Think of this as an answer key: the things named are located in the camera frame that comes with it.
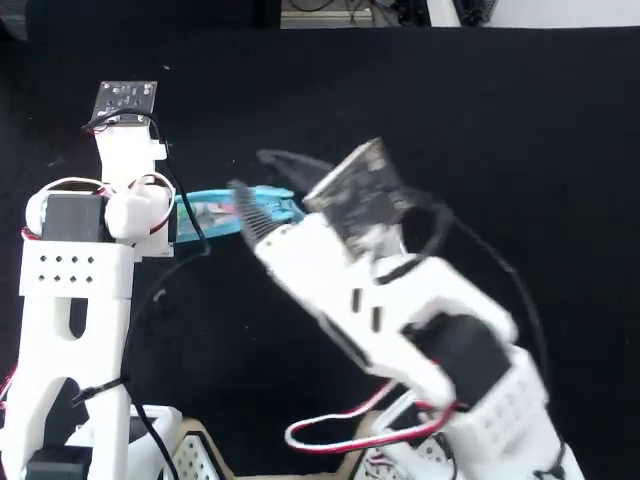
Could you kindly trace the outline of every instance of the black surface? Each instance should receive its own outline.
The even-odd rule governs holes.
[[[28,0],[29,39],[139,43],[216,29],[278,28],[276,0]]]
[[[456,399],[472,409],[507,373],[511,364],[488,325],[469,315],[438,315],[405,336],[436,362],[455,386]]]
[[[94,140],[79,127],[100,80],[157,79],[155,111],[190,190],[234,177],[280,183],[254,160],[259,148],[338,163],[382,135],[400,176],[446,199],[529,282],[549,338],[552,416],[587,478],[636,477],[640,30],[282,31],[158,42],[0,47],[0,370],[18,350],[18,230],[29,195],[64,175],[99,175]],[[407,243],[426,236],[410,229]],[[513,311],[532,348],[509,278],[460,233],[444,253]],[[137,268],[136,298],[169,263]],[[165,290],[132,340],[140,400],[201,419],[236,473],[337,466],[339,458],[292,452],[283,430],[351,408],[377,382],[271,283],[242,238],[216,239],[210,259]],[[334,440],[348,433],[331,428]]]

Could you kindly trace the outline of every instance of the black cable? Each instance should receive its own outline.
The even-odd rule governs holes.
[[[291,5],[295,10],[298,10],[299,12],[313,13],[313,12],[319,12],[320,10],[324,10],[335,1],[336,0],[327,0],[322,5],[319,5],[317,7],[312,7],[312,8],[301,7],[295,2],[295,0],[289,0],[289,5]]]
[[[136,409],[136,412],[138,413],[138,417],[140,418],[140,421],[147,429],[147,432],[149,432],[149,435],[151,435],[151,438],[153,438],[153,440],[156,442],[158,449],[160,449],[162,458],[164,458],[164,461],[167,463],[169,470],[171,471],[171,476],[173,477],[173,480],[180,480],[180,476],[178,475],[178,470],[176,469],[175,463],[173,463],[171,454],[169,453],[169,450],[167,450],[167,446],[162,441],[162,438],[160,437],[156,429],[153,427],[153,423],[151,423],[151,420],[149,420],[149,417],[147,417],[147,414],[144,411],[144,408],[138,401],[136,401],[133,398],[133,395],[131,395],[131,391],[127,388],[126,385],[124,386],[124,388],[127,390],[127,393],[129,394],[129,398],[131,398],[131,404],[133,405],[133,408]]]
[[[431,235],[431,238],[429,238],[425,246],[422,247],[420,253],[413,257],[411,260],[403,263],[402,265],[391,270],[389,273],[380,277],[376,277],[374,274],[374,282],[376,282],[378,285],[386,285],[388,283],[391,283],[395,279],[409,273],[415,267],[420,265],[420,263],[426,258],[435,255],[446,240],[446,237],[451,228],[451,224],[454,220],[453,213],[451,212],[449,207],[447,207],[447,205],[445,205],[444,203],[436,202],[428,193],[410,187],[405,187],[402,193],[411,205],[421,210],[431,212],[435,215],[433,234]]]
[[[487,243],[474,229],[470,226],[462,222],[459,218],[455,218],[456,226],[467,236],[469,236],[480,248],[482,248],[486,253],[489,254],[493,260],[500,266],[500,268],[506,272],[513,281],[520,297],[522,299],[522,303],[524,304],[524,308],[526,310],[527,316],[529,318],[529,322],[533,328],[533,337],[534,342],[536,343],[536,348],[538,349],[538,356],[540,361],[540,372],[542,374],[543,381],[547,387],[547,391],[549,391],[549,396],[551,396],[550,391],[550,372],[549,372],[549,353],[547,349],[547,342],[545,340],[544,330],[542,328],[542,322],[540,321],[540,316],[538,314],[538,309],[533,301],[531,293],[527,288],[526,283],[520,277],[518,271],[511,265],[495,248],[493,248],[489,243]]]
[[[445,456],[451,460],[451,464],[453,466],[453,473],[451,474],[451,480],[456,480],[458,478],[458,462],[456,460],[456,457],[453,453],[453,448],[451,447],[451,444],[449,443],[449,439],[447,438],[447,436],[444,433],[438,433],[436,434],[433,439],[436,441],[436,443],[438,444],[438,446],[442,449],[442,451],[444,452]]]
[[[389,15],[387,15],[387,12],[390,10],[388,6],[380,5],[380,3],[377,2],[377,0],[370,0],[370,3],[373,8],[375,8],[376,10],[378,10],[378,12],[380,12],[380,15],[382,15],[382,18],[384,18],[385,22],[387,22],[389,26],[391,27],[396,26],[393,23],[393,21],[389,18]]]
[[[142,313],[145,311],[147,305],[149,303],[151,303],[151,301],[153,300],[153,297],[156,294],[156,290],[164,283],[166,282],[172,275],[174,275],[177,271],[179,271],[180,269],[182,269],[183,267],[185,267],[186,265],[192,263],[193,261],[197,260],[198,258],[201,257],[206,257],[211,253],[211,245],[209,244],[209,241],[207,240],[207,237],[205,236],[204,232],[202,231],[202,228],[200,227],[200,224],[198,223],[198,220],[196,218],[195,213],[193,212],[193,208],[191,207],[191,202],[189,201],[189,198],[187,196],[187,193],[184,189],[184,187],[182,186],[182,183],[180,182],[180,179],[176,176],[175,171],[173,170],[172,166],[171,166],[171,160],[170,160],[170,151],[169,151],[169,143],[166,142],[164,140],[164,137],[162,137],[162,134],[160,133],[160,128],[158,126],[158,121],[155,117],[155,115],[153,115],[153,113],[151,112],[147,112],[141,109],[136,109],[136,108],[118,108],[115,110],[112,110],[104,115],[95,117],[93,119],[91,119],[91,121],[89,121],[86,125],[84,125],[82,127],[83,130],[85,131],[93,131],[95,128],[100,127],[102,125],[108,125],[111,122],[109,122],[108,120],[114,118],[114,117],[119,117],[121,115],[140,115],[143,116],[145,118],[148,118],[151,126],[153,127],[156,137],[158,139],[158,141],[160,143],[164,143],[165,144],[165,148],[167,151],[167,158],[165,160],[165,165],[167,167],[167,170],[171,176],[171,180],[174,183],[176,190],[178,192],[178,194],[180,195],[180,197],[182,198],[182,202],[184,204],[184,208],[185,211],[187,212],[187,216],[189,217],[189,221],[191,222],[191,225],[193,226],[194,231],[196,232],[196,234],[198,235],[198,238],[200,239],[200,242],[202,243],[202,251],[199,253],[196,253],[190,257],[187,257],[185,260],[183,260],[182,262],[177,263],[176,265],[174,265],[172,268],[170,268],[169,270],[167,270],[164,274],[162,274],[151,286],[151,288],[147,289],[145,295],[142,298],[142,301],[138,307],[138,310],[136,311],[136,313],[131,317],[131,321],[129,322],[129,333],[127,335],[127,338],[125,339],[125,344],[124,344],[124,348],[123,348],[123,353],[122,353],[122,358],[123,358],[123,363],[124,363],[124,358],[125,355],[127,354],[129,347],[131,345],[131,332],[133,331],[133,328],[135,327],[135,325],[137,324],[137,322],[139,321],[139,318],[142,316]],[[147,429],[147,431],[149,432],[149,435],[151,435],[151,437],[153,438],[153,440],[155,441],[156,445],[158,446],[158,449],[160,450],[160,453],[162,454],[162,457],[164,458],[164,461],[166,462],[166,464],[169,466],[169,469],[171,470],[171,475],[173,476],[174,480],[179,480],[179,476],[178,476],[178,471],[176,470],[176,467],[173,463],[173,460],[171,458],[171,455],[169,454],[169,451],[167,450],[166,445],[164,444],[164,442],[162,441],[162,438],[160,437],[160,435],[158,435],[158,432],[156,432],[155,428],[153,427],[153,424],[151,423],[151,421],[149,420],[149,418],[146,416],[144,409],[142,408],[142,406],[133,398],[133,396],[131,395],[131,391],[127,389],[127,393],[129,394],[129,397],[131,397],[131,403],[133,404],[133,406],[135,407],[136,411],[138,412],[138,416],[140,417],[140,420],[142,421],[142,424],[145,426],[145,428]]]
[[[356,13],[365,2],[365,0],[360,0],[353,9],[349,8],[349,2],[351,1],[353,0],[344,0],[344,7],[347,9],[347,12],[349,12],[349,21],[351,23],[356,23]]]
[[[495,248],[493,248],[489,243],[487,243],[474,229],[470,226],[462,222],[459,218],[455,219],[456,226],[464,233],[466,233],[480,248],[482,248],[485,252],[493,258],[496,263],[504,270],[507,274],[511,276],[513,283],[515,284],[520,297],[522,298],[522,303],[524,304],[525,310],[527,312],[527,317],[529,318],[529,322],[531,323],[531,327],[533,329],[533,338],[536,344],[536,348],[538,349],[538,356],[540,357],[538,361],[540,362],[540,372],[542,375],[542,380],[547,388],[547,392],[549,392],[549,397],[551,397],[551,372],[549,367],[549,352],[547,348],[547,341],[545,339],[544,329],[542,328],[542,322],[540,321],[540,316],[538,314],[538,308],[536,307],[535,302],[531,296],[531,292],[527,288],[526,283],[520,277],[518,271],[511,265]],[[562,462],[564,460],[564,454],[567,449],[567,444],[562,438],[562,436],[558,435],[560,440],[560,449],[558,451],[558,455],[553,463],[553,465],[545,471],[535,470],[533,472],[533,476],[542,480],[546,475],[553,476],[558,480],[564,480],[565,471],[562,467]]]

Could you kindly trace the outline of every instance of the black circuit board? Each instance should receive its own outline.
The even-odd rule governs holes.
[[[353,259],[375,248],[410,207],[380,138],[354,150],[304,203],[326,216]]]
[[[158,82],[152,81],[105,81],[100,83],[92,118],[110,113],[119,108],[135,108],[153,112]],[[121,115],[112,120],[119,125],[148,125],[149,119],[138,115]]]

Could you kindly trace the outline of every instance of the black fabric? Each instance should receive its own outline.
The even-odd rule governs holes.
[[[9,29],[0,18],[0,43],[12,42],[14,40],[13,35],[9,33]]]
[[[275,0],[28,0],[36,42],[136,44],[215,29],[278,27]]]
[[[640,30],[282,31],[158,42],[0,47],[1,371],[18,351],[18,231],[29,195],[61,176],[99,175],[94,140],[79,127],[100,80],[154,79],[173,165],[190,190],[232,178],[283,184],[255,160],[260,148],[337,163],[382,135],[400,176],[445,199],[530,284],[549,340],[552,417],[587,478],[635,478]],[[406,237],[419,248],[428,232],[409,228]],[[212,245],[133,332],[132,389],[201,419],[236,473],[335,468],[339,458],[288,449],[284,428],[350,408],[379,381],[269,280],[239,235]],[[444,256],[512,310],[532,349],[509,278],[455,230]],[[136,298],[172,262],[138,266]],[[321,434],[337,440],[350,430]]]

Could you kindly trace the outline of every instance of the wire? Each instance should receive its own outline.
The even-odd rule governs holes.
[[[449,443],[449,439],[446,437],[444,433],[439,433],[434,436],[434,440],[436,441],[438,446],[442,449],[446,457],[451,460],[451,464],[453,466],[453,473],[451,474],[451,480],[456,480],[456,478],[458,478],[458,462],[453,453],[453,448],[451,448],[451,444]]]
[[[540,321],[540,316],[538,314],[538,309],[536,307],[535,302],[527,288],[526,283],[518,274],[518,271],[498,252],[494,247],[492,247],[489,243],[487,243],[473,228],[469,225],[462,222],[459,218],[455,218],[456,226],[464,232],[469,238],[471,238],[480,248],[482,248],[486,253],[489,254],[491,258],[500,266],[500,268],[505,271],[510,277],[513,283],[522,298],[522,303],[524,304],[525,310],[527,312],[527,316],[529,318],[529,322],[533,328],[533,336],[534,342],[536,343],[536,348],[538,349],[538,355],[540,356],[540,371],[542,373],[542,378],[547,387],[547,391],[549,391],[549,396],[551,396],[550,392],[550,372],[549,372],[549,353],[547,349],[547,342],[545,340],[544,330],[542,328],[542,322]]]
[[[134,180],[133,182],[131,182],[129,184],[129,188],[133,189],[133,188],[137,187],[138,186],[138,182],[140,182],[142,179],[144,179],[146,177],[157,178],[162,183],[164,183],[164,185],[171,192],[171,200],[169,201],[169,207],[167,208],[167,212],[163,215],[162,220],[160,220],[160,222],[156,226],[154,226],[151,229],[151,231],[149,232],[150,235],[153,235],[154,233],[159,231],[162,227],[164,227],[166,225],[166,223],[169,221],[169,218],[171,217],[171,213],[173,212],[173,207],[176,204],[176,189],[171,184],[169,179],[167,177],[165,177],[164,175],[162,175],[161,173],[159,173],[159,172],[150,172],[150,173],[146,173],[146,174],[138,177],[136,180]]]
[[[169,453],[169,450],[167,450],[167,446],[162,441],[162,437],[160,437],[156,429],[153,428],[153,424],[151,423],[151,420],[149,420],[149,417],[147,417],[147,413],[144,411],[144,407],[133,397],[133,395],[131,395],[131,390],[127,388],[126,384],[124,384],[124,388],[129,394],[129,398],[131,398],[131,404],[133,405],[133,408],[136,409],[140,421],[145,426],[145,428],[149,432],[149,435],[151,435],[151,438],[153,438],[153,440],[156,442],[156,445],[160,449],[160,453],[162,454],[162,457],[164,458],[169,467],[169,470],[171,471],[171,476],[174,480],[179,480],[180,476],[178,475],[178,470],[176,469],[175,463],[173,463],[173,460],[171,459],[171,454]]]
[[[167,270],[163,275],[161,275],[153,283],[153,285],[151,285],[150,288],[147,289],[145,295],[143,295],[142,297],[142,301],[138,307],[138,310],[132,316],[131,321],[129,323],[129,333],[127,334],[127,338],[125,339],[125,344],[122,352],[123,360],[131,345],[132,331],[135,328],[136,324],[138,323],[139,318],[142,316],[142,313],[145,311],[147,306],[153,300],[156,294],[156,290],[160,287],[160,285],[166,282],[172,275],[174,275],[176,272],[184,268],[186,265],[189,265],[190,263],[194,262],[198,258],[208,256],[211,253],[211,245],[209,244],[207,237],[205,236],[204,232],[202,231],[202,228],[200,227],[200,224],[198,223],[198,220],[193,211],[193,208],[191,207],[191,202],[189,201],[189,198],[187,197],[187,193],[184,187],[182,186],[182,182],[180,182],[179,178],[176,176],[175,171],[171,166],[171,160],[170,160],[171,155],[169,150],[169,143],[164,141],[164,138],[160,133],[160,128],[158,126],[158,121],[155,115],[153,115],[150,112],[136,109],[136,108],[119,108],[119,109],[112,110],[111,112],[106,113],[104,115],[93,118],[86,125],[84,125],[82,129],[85,131],[93,131],[96,127],[110,124],[111,122],[108,122],[108,121],[114,117],[119,117],[120,115],[129,115],[129,114],[141,115],[141,116],[144,116],[145,118],[148,118],[149,122],[151,123],[151,127],[155,130],[155,134],[158,142],[164,143],[167,151],[165,166],[167,167],[167,171],[169,172],[170,176],[173,178],[173,182],[172,182],[173,185],[175,185],[177,192],[180,194],[180,197],[182,198],[182,203],[184,204],[184,208],[185,208],[185,211],[187,212],[187,216],[189,217],[189,221],[191,222],[191,225],[193,226],[194,231],[196,232],[196,234],[198,235],[198,238],[200,239],[200,242],[202,243],[202,251],[194,255],[191,255],[190,257],[187,257],[182,262],[179,262],[176,265],[174,265],[172,268]],[[175,465],[173,463],[171,455],[167,450],[166,445],[163,443],[162,438],[160,438],[160,435],[158,435],[158,432],[156,432],[155,429],[153,428],[153,424],[147,418],[144,412],[144,409],[137,401],[135,401],[133,397],[131,397],[131,403],[133,404],[136,411],[138,412],[138,415],[140,416],[140,420],[142,421],[143,425],[149,432],[149,435],[151,435],[156,445],[158,446],[158,449],[160,450],[160,453],[162,454],[164,461],[167,463],[167,465],[169,466],[169,469],[171,470],[171,475],[173,476],[173,479],[180,480],[178,476],[178,472],[175,468]]]
[[[195,215],[195,213],[193,211],[193,208],[191,206],[191,202],[189,201],[189,198],[187,197],[187,192],[185,191],[184,187],[182,186],[182,182],[180,182],[180,180],[178,179],[178,177],[175,174],[175,171],[173,170],[173,167],[171,165],[171,154],[170,154],[170,149],[169,149],[169,143],[164,141],[164,137],[160,133],[160,127],[158,126],[158,119],[156,118],[156,116],[153,113],[150,113],[150,112],[147,112],[145,110],[138,109],[138,108],[129,108],[129,107],[118,108],[118,109],[110,111],[109,113],[105,113],[104,115],[100,115],[100,116],[97,116],[97,117],[91,119],[91,121],[89,121],[87,124],[82,126],[82,129],[84,131],[91,131],[91,130],[94,130],[96,127],[99,127],[99,126],[102,126],[102,125],[111,124],[111,122],[108,122],[110,119],[115,118],[115,117],[120,117],[121,115],[140,115],[140,116],[143,116],[143,117],[149,119],[149,122],[151,123],[151,127],[155,131],[155,134],[156,134],[158,142],[159,143],[164,143],[164,145],[165,145],[165,149],[167,151],[167,158],[165,160],[165,166],[167,167],[167,171],[169,172],[169,175],[173,179],[172,183],[173,183],[173,185],[175,185],[176,191],[178,192],[178,194],[182,198],[182,203],[184,204],[184,209],[187,212],[187,216],[189,217],[189,221],[191,222],[191,225],[193,226],[193,230],[196,232],[200,242],[202,243],[202,253],[201,254],[197,254],[197,258],[209,255],[211,253],[211,245],[209,244],[209,241],[207,240],[207,237],[205,236],[204,232],[202,231],[202,228],[200,227],[200,224],[198,223],[198,219],[196,218],[196,215]]]
[[[347,12],[349,12],[349,21],[351,23],[356,23],[356,13],[358,13],[358,10],[360,10],[360,7],[362,7],[362,4],[364,4],[365,0],[360,0],[355,7],[353,7],[353,10],[349,7],[349,2],[352,2],[353,0],[344,0],[344,7],[347,9]]]
[[[11,369],[9,374],[5,377],[4,382],[2,383],[2,386],[0,387],[0,401],[4,400],[4,398],[7,396],[7,393],[9,393],[9,389],[11,388],[11,384],[13,383],[13,377],[16,374],[16,369],[17,368],[18,368],[18,365],[16,364]]]
[[[60,185],[64,185],[66,183],[80,183],[80,184],[84,183],[89,185],[96,185],[101,189],[104,189],[106,192],[109,192],[111,194],[114,193],[113,188],[110,185],[107,185],[106,183],[101,182],[100,180],[96,180],[94,178],[84,178],[84,177],[59,178],[58,180],[54,180],[53,182],[47,183],[44,187],[38,190],[38,193],[47,192],[52,188],[59,187]]]
[[[389,15],[387,15],[387,12],[391,10],[389,6],[381,5],[380,2],[378,2],[377,0],[369,0],[369,3],[371,4],[372,8],[375,8],[376,10],[378,10],[378,12],[380,12],[380,15],[382,15],[382,18],[384,18],[385,22],[387,22],[389,26],[391,27],[396,26],[396,24],[393,23],[393,20],[389,18]]]
[[[322,5],[319,5],[317,7],[304,8],[304,7],[301,7],[300,5],[298,5],[295,2],[295,0],[289,0],[289,5],[291,5],[295,10],[298,10],[299,12],[313,13],[313,12],[319,12],[320,10],[324,10],[329,5],[331,5],[333,2],[335,2],[335,0],[327,0]]]
[[[300,420],[290,425],[285,430],[285,442],[296,450],[309,452],[309,453],[346,453],[353,450],[361,450],[365,448],[381,447],[383,445],[389,445],[391,443],[404,442],[412,438],[426,437],[440,430],[449,420],[450,416],[455,411],[455,402],[447,407],[436,420],[425,424],[417,425],[411,428],[405,428],[392,433],[385,433],[381,435],[375,435],[368,438],[349,440],[346,442],[331,443],[326,445],[313,445],[299,442],[293,437],[293,434],[303,428],[316,423],[321,423],[326,420],[345,420],[360,416],[369,410],[371,410],[377,403],[380,402],[385,396],[387,396],[391,390],[396,386],[395,381],[386,383],[380,390],[378,390],[371,398],[360,404],[358,407],[349,410],[344,413],[331,413],[327,415],[321,415],[319,417],[310,418],[307,420]],[[418,404],[420,407],[428,407],[424,402]]]
[[[422,250],[419,254],[413,256],[410,260],[403,263],[402,265],[399,265],[385,275],[376,277],[375,263],[372,262],[372,277],[374,282],[378,285],[387,285],[388,283],[391,283],[395,279],[409,273],[415,267],[420,265],[420,263],[424,259],[435,255],[444,244],[444,241],[446,240],[451,225],[454,221],[453,213],[451,212],[449,207],[444,203],[436,202],[428,193],[410,187],[405,187],[402,193],[411,205],[421,210],[431,212],[435,215],[433,234],[424,245],[424,247],[422,247]],[[374,249],[374,255],[372,257],[373,261],[375,261],[376,259],[378,247],[379,245]]]

